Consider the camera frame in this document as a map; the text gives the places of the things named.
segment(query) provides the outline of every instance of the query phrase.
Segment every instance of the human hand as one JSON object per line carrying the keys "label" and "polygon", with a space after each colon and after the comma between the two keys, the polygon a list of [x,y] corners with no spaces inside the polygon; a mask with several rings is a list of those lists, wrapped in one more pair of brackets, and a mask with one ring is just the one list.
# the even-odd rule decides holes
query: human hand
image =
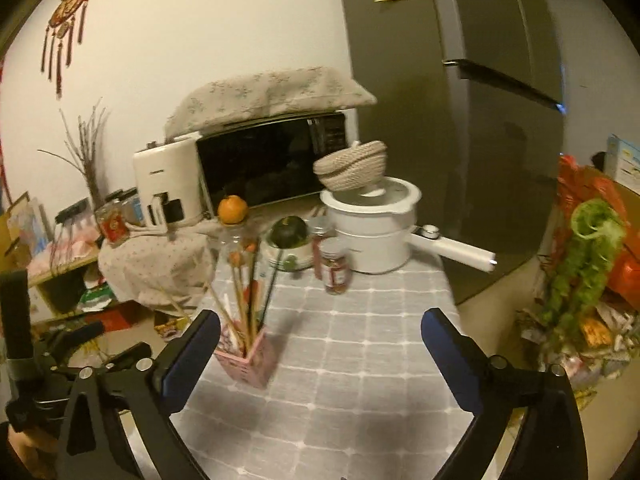
{"label": "human hand", "polygon": [[56,477],[53,464],[40,452],[55,455],[57,441],[40,428],[29,428],[17,433],[9,426],[8,441],[27,471],[36,478],[52,480]]}

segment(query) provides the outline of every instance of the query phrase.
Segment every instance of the white wall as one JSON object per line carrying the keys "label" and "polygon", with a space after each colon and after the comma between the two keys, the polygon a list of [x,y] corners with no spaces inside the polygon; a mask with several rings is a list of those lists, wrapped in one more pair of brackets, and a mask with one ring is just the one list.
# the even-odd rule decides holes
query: white wall
{"label": "white wall", "polygon": [[57,101],[55,84],[40,73],[40,56],[59,2],[44,0],[20,31],[7,53],[0,91],[12,195],[28,190],[49,219],[87,196],[76,170],[36,152],[65,153],[58,108],[72,124],[102,97],[111,112],[103,153],[113,190],[135,185],[132,154],[161,140],[166,118],[204,83],[314,65],[351,72],[341,0],[90,0],[84,41],[74,45],[71,66],[63,68]]}
{"label": "white wall", "polygon": [[580,164],[610,134],[640,144],[640,56],[602,0],[547,0],[565,77],[564,152]]}

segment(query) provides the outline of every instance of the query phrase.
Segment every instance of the gray checkered tablecloth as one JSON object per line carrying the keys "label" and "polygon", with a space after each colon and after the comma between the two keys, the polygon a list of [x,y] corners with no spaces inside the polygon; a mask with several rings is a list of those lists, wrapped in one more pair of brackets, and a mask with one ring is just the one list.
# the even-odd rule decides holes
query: gray checkered tablecloth
{"label": "gray checkered tablecloth", "polygon": [[[219,293],[228,277],[219,270]],[[460,328],[435,257],[354,274],[341,296],[311,270],[281,273],[266,321],[281,351],[268,388],[231,381],[212,358],[174,426],[212,480],[430,480],[472,418],[422,342],[434,306]],[[138,436],[132,447],[141,453]]]}

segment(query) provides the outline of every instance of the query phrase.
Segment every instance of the pink basket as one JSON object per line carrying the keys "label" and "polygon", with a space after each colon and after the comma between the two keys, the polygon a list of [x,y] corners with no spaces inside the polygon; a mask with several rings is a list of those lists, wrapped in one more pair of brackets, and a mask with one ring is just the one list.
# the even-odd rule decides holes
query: pink basket
{"label": "pink basket", "polygon": [[217,348],[214,353],[229,377],[262,390],[267,387],[278,364],[276,352],[264,329],[260,330],[249,355],[245,358],[227,354]]}

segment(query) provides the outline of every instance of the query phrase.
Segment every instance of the orange plastic bag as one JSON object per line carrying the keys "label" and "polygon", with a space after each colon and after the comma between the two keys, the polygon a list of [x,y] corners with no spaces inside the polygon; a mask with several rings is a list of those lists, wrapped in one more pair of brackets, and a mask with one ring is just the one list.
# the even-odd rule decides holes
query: orange plastic bag
{"label": "orange plastic bag", "polygon": [[554,233],[552,265],[560,260],[564,245],[571,235],[568,221],[575,207],[591,198],[602,198],[626,222],[624,247],[609,275],[607,287],[620,294],[636,310],[640,310],[640,225],[631,225],[625,203],[616,184],[593,168],[578,166],[571,155],[560,156],[558,174],[558,207],[564,215],[565,227]]}

